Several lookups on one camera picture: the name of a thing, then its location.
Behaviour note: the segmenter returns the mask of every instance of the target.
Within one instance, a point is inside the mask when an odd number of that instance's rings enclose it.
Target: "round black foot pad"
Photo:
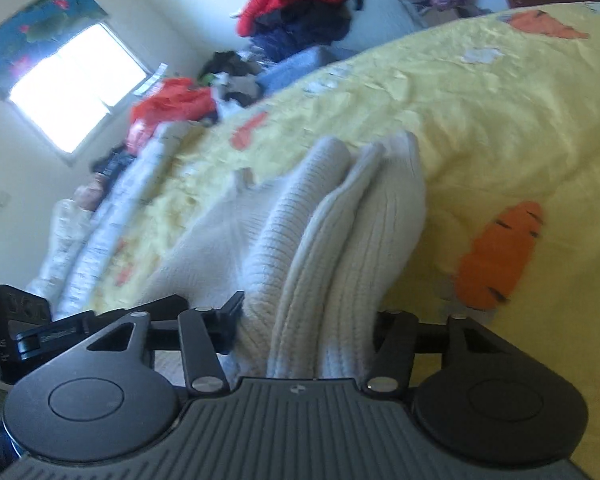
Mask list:
[[[86,352],[78,371],[75,360],[43,366],[16,384],[4,423],[20,447],[46,460],[101,462],[141,449],[169,429],[178,411],[169,381],[140,363],[108,366],[96,359],[100,354],[114,352]]]
[[[474,354],[443,368],[416,391],[414,414],[443,447],[498,467],[568,458],[587,425],[574,386],[532,359]]]
[[[67,420],[88,422],[115,412],[125,394],[116,383],[104,379],[76,379],[61,384],[51,392],[49,407]]]

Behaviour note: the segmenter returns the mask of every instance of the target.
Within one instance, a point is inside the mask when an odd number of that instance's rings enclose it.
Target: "logo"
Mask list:
[[[302,384],[296,384],[296,386],[289,388],[289,391],[295,395],[302,395],[306,391],[306,386],[302,386]]]
[[[49,341],[53,341],[54,339],[58,339],[59,337],[75,334],[76,332],[78,332],[78,329],[76,327],[67,328],[65,330],[58,330],[57,332],[50,332],[46,335],[41,335],[40,342],[48,343]]]

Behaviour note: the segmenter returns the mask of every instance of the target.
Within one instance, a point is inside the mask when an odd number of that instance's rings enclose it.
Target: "silver rivet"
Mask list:
[[[366,382],[366,387],[377,394],[390,394],[398,389],[398,381],[392,377],[374,377]]]
[[[191,387],[201,394],[214,394],[222,390],[224,383],[217,377],[199,377],[191,383]]]

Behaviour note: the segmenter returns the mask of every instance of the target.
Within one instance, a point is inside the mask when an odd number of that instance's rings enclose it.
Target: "dark blue clothing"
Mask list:
[[[349,32],[350,17],[342,5],[298,0],[256,18],[252,39],[272,61],[280,62],[314,45],[330,45]]]

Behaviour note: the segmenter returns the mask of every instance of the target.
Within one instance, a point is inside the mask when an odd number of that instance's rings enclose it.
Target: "cream knit fabric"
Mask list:
[[[235,177],[223,199],[182,237],[141,303],[180,294],[222,305],[245,291],[228,379],[361,378],[372,358],[379,302],[424,224],[424,181],[411,134],[361,149],[352,164],[333,138],[286,177],[252,186]],[[182,383],[179,355],[156,369]]]
[[[244,290],[235,352],[223,366],[229,377],[264,375],[291,260],[314,210],[342,182],[350,164],[344,143],[327,137],[287,176],[253,186],[249,171],[235,173],[225,196],[165,257],[138,304],[179,294],[193,308],[222,306],[236,290]],[[182,384],[179,353],[158,352],[155,368]]]
[[[417,140],[413,134],[397,135],[384,145],[382,167],[360,202],[324,305],[317,352],[321,378],[362,380],[368,373],[376,311],[424,228]]]

